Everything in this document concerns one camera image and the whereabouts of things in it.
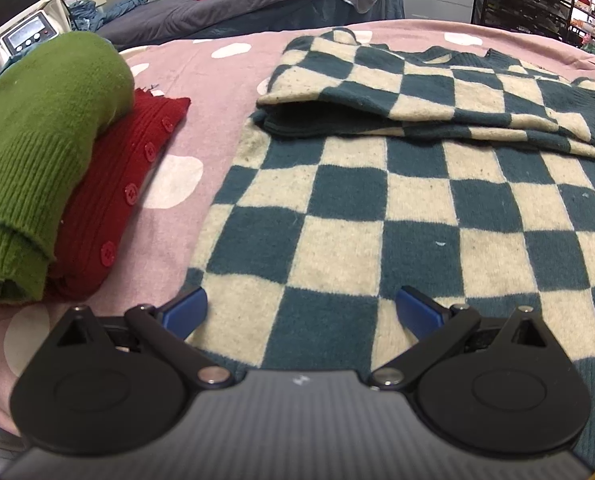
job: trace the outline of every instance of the blue cloth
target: blue cloth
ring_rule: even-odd
[[[93,0],[79,0],[68,6],[71,10],[75,30],[90,30],[96,32],[103,25],[123,16],[127,12],[147,4],[148,0],[121,0],[114,4],[107,12],[96,8]]]
[[[16,54],[13,54],[12,56],[10,56],[8,58],[8,61],[4,64],[4,66],[0,70],[0,76],[6,71],[6,69],[10,68],[15,63],[17,63],[20,59],[27,56],[31,52],[33,52],[39,45],[41,45],[41,43],[34,43],[31,46],[26,47],[21,52],[18,52]]]

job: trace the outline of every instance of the bed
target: bed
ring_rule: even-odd
[[[157,0],[101,27],[98,34],[125,50],[172,40],[332,27],[382,18],[380,0],[362,13],[343,0]],[[402,18],[404,0],[385,0],[385,19]]]
[[[595,80],[595,56],[546,38],[422,20],[363,23],[350,29],[361,44],[388,44],[406,52],[421,52],[435,46],[479,56],[491,48],[522,60],[522,66],[529,67],[528,70],[553,73],[569,81],[581,77],[584,85],[591,84],[585,82],[589,79]],[[379,277],[363,272],[364,260],[376,258],[375,251],[382,254],[382,250],[366,245],[357,250],[336,248],[328,240],[337,236],[334,224],[328,228],[315,227],[315,231],[319,232],[323,246],[339,251],[336,254],[344,266],[338,259],[326,260],[330,280],[326,278],[327,272],[314,276],[308,266],[292,270],[290,279],[299,285],[295,287],[296,304],[303,304],[303,311],[282,310],[280,300],[286,293],[277,284],[282,280],[273,274],[253,279],[233,273],[232,269],[220,273],[208,261],[219,252],[216,244],[221,242],[216,240],[225,229],[233,201],[248,200],[249,205],[255,205],[257,200],[257,205],[269,206],[277,205],[274,202],[277,200],[288,200],[296,211],[306,210],[301,185],[296,185],[288,198],[246,195],[246,186],[255,178],[247,170],[259,169],[260,164],[255,163],[258,155],[252,152],[246,155],[250,146],[242,147],[239,141],[242,124],[255,101],[266,94],[269,76],[287,43],[305,34],[321,33],[322,30],[300,30],[202,42],[172,41],[130,57],[128,62],[137,87],[171,97],[189,96],[192,106],[140,197],[139,212],[124,234],[111,275],[87,301],[95,313],[117,316],[135,304],[163,304],[180,290],[202,284],[209,294],[210,315],[190,342],[236,374],[251,367],[353,367],[365,374],[415,343],[409,332],[401,330],[392,299],[380,291]],[[379,133],[373,137],[380,138]],[[289,182],[308,180],[305,175],[311,170],[306,159],[318,142],[322,143],[313,137],[305,143],[296,140],[274,146],[271,171],[276,173],[268,174],[268,178],[279,179],[277,182],[282,184],[286,178],[282,171],[293,171],[295,160],[301,160],[299,168],[307,169],[294,171],[306,173],[289,175]],[[519,304],[528,304],[542,312],[590,388],[593,412],[577,453],[595,465],[595,161],[551,152],[500,150],[482,143],[413,142],[402,148],[403,144],[391,146],[392,141],[387,139],[385,144],[380,144],[381,148],[375,148],[366,138],[354,139],[349,144],[343,140],[331,142],[338,143],[335,152],[338,155],[329,153],[327,141],[321,149],[322,160],[328,157],[330,164],[337,160],[347,170],[370,169],[371,174],[384,168],[385,156],[389,156],[391,149],[398,153],[397,163],[403,166],[391,173],[399,174],[393,178],[404,195],[411,194],[413,202],[393,214],[412,222],[411,225],[421,222],[434,226],[429,232],[414,232],[410,239],[401,234],[393,238],[390,247],[398,250],[391,251],[389,257],[395,263],[388,266],[388,272],[382,271],[382,283],[412,282],[440,304],[466,301],[486,316],[507,316]],[[242,166],[236,174],[231,168],[234,159]],[[446,200],[450,197],[449,189],[458,193],[454,181],[483,182],[482,194],[466,192],[465,200],[470,200],[471,206],[459,215],[440,206],[429,210],[418,199],[431,189],[422,180],[435,178],[434,171],[444,177],[437,177],[439,188],[433,189],[443,189]],[[503,187],[508,194],[490,195],[490,210],[482,212],[482,197],[487,196],[487,189],[492,186]],[[520,191],[527,189],[529,192],[522,195]],[[566,195],[564,189],[574,195]],[[543,194],[533,194],[531,190]],[[561,238],[555,236],[546,245],[538,244],[535,252],[524,241],[524,236],[528,240],[529,235],[522,228],[507,228],[510,224],[505,223],[509,222],[505,198],[519,203],[514,214],[519,218],[517,221],[523,222],[524,231],[530,231],[530,225],[539,227],[550,222],[548,216],[531,209],[533,203],[554,201],[554,207],[565,211],[558,190],[571,220],[564,220],[565,225],[560,226]],[[329,202],[345,206],[331,198],[321,207],[328,207]],[[361,221],[355,241],[367,240],[369,245],[377,247],[375,240],[382,236],[379,222],[362,218],[360,209],[356,204],[350,210]],[[468,238],[466,231],[472,235],[484,229],[480,226],[465,230],[468,222],[478,225],[482,219],[490,218],[503,224],[497,229],[500,232],[491,234],[484,243],[481,238]],[[296,221],[293,217],[288,220],[287,232]],[[317,250],[317,245],[314,247],[311,250]],[[577,257],[562,258],[571,247],[578,248]],[[399,248],[414,256],[413,266],[397,263]],[[540,254],[540,248],[555,251],[554,259],[540,260],[535,256]],[[274,253],[251,254],[245,258],[247,266],[257,265],[263,258],[277,258]],[[349,269],[348,272],[345,274],[341,267]],[[452,281],[447,278],[449,274],[460,277]],[[322,303],[318,296],[322,290],[332,291],[334,297]],[[259,294],[268,301],[258,303]],[[11,389],[32,353],[68,306],[0,306],[2,428],[16,431],[8,414]]]

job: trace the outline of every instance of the red sweater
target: red sweater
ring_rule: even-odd
[[[144,178],[189,106],[188,98],[136,90],[133,111],[95,142],[90,167],[62,216],[46,299],[84,300],[100,288]]]

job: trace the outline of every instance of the metal shelf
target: metal shelf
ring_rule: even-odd
[[[564,41],[575,0],[473,0],[471,23]]]

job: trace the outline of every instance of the checkered sweater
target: checkered sweater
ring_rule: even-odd
[[[355,64],[351,54],[338,63],[342,55],[332,54],[337,44],[340,52],[354,53]],[[330,66],[310,70],[321,68],[309,61],[314,52],[315,60],[323,56]],[[588,106],[595,110],[595,90],[588,80],[569,85],[517,60],[504,73],[447,66],[455,57],[461,57],[460,66],[471,59],[471,68],[511,62],[495,52],[484,59],[442,53],[438,60],[311,37],[289,44],[259,99],[263,109],[247,120],[188,270],[185,286],[204,286],[210,300],[208,322],[192,342],[235,371],[355,368],[367,374],[415,342],[395,314],[402,285],[445,306],[469,303],[483,316],[506,317],[528,304],[541,311],[591,389],[594,411],[577,451],[595,465],[595,160],[461,139],[414,140],[408,132],[422,128],[406,124],[403,137],[401,125],[386,123],[387,111],[399,110],[391,117],[442,119],[428,129],[440,138],[506,132],[506,140],[536,146],[552,136],[574,152],[595,154],[590,143],[559,135],[586,131],[594,142],[595,116],[581,106],[572,111],[571,101],[570,111],[562,111],[546,91],[561,88],[561,95],[571,92],[580,100],[593,96]],[[416,64],[403,59],[409,56]],[[422,64],[423,56],[434,63]],[[388,57],[404,67],[398,83],[394,68],[384,70]],[[351,81],[362,73],[363,81],[383,89],[363,96],[361,83]],[[513,73],[519,77],[512,79]],[[409,88],[402,83],[407,78],[420,82],[417,90],[384,89]],[[438,78],[442,84],[433,82]],[[494,80],[500,89],[493,88]],[[445,85],[455,89],[452,101],[440,93]],[[536,102],[538,91],[542,116],[499,111],[513,102],[525,105],[515,110],[528,110],[528,96]],[[376,97],[387,95],[388,108]],[[322,96],[330,102],[346,96],[347,117],[335,105],[321,105]],[[289,105],[291,99],[296,104]],[[447,123],[458,110],[489,126]],[[559,125],[541,132],[544,137],[538,130],[490,126],[503,117]],[[327,135],[296,138],[317,126],[318,118],[326,121],[318,132]],[[378,135],[331,135],[351,131]]]
[[[392,52],[344,28],[302,36],[258,105],[264,129],[283,136],[497,140],[595,158],[595,82],[568,82],[495,50]]]

